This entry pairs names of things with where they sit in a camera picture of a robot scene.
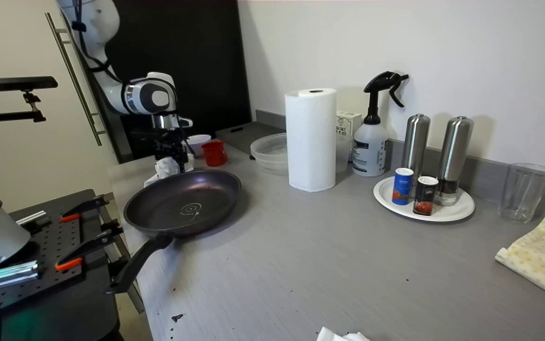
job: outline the stainless steel canister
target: stainless steel canister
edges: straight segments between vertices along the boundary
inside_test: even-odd
[[[414,113],[406,119],[401,166],[410,168],[414,172],[414,178],[418,178],[423,165],[427,129],[429,117],[423,113]]]
[[[471,130],[472,121],[465,115],[457,115],[446,123],[438,166],[438,201],[442,204],[452,204],[457,201],[455,193]]]

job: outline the white bowl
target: white bowl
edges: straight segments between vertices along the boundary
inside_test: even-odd
[[[190,134],[187,138],[187,144],[190,146],[190,149],[194,151],[194,157],[202,155],[202,144],[209,142],[211,134]]]
[[[249,146],[255,163],[274,174],[287,174],[285,132],[257,138]]]

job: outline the black frying pan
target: black frying pan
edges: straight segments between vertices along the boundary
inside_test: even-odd
[[[145,259],[173,238],[217,227],[234,208],[240,180],[225,170],[192,170],[139,189],[124,206],[124,221],[145,233],[147,242],[128,259],[109,291],[126,291]]]

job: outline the pan handle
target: pan handle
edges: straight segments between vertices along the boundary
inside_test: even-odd
[[[126,265],[119,271],[115,278],[111,278],[109,288],[105,293],[120,293],[126,291],[132,282],[136,280],[141,265],[145,259],[160,248],[166,248],[173,238],[158,237],[158,238],[149,238],[141,248],[126,261]]]

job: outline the trigger spray bottle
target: trigger spray bottle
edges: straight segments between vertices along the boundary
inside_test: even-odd
[[[365,85],[363,91],[368,93],[368,108],[363,123],[353,132],[353,174],[378,176],[387,170],[389,134],[385,127],[380,125],[378,93],[389,89],[391,100],[402,108],[402,102],[399,102],[393,91],[397,91],[406,77],[406,74],[399,76],[395,72],[382,72]]]

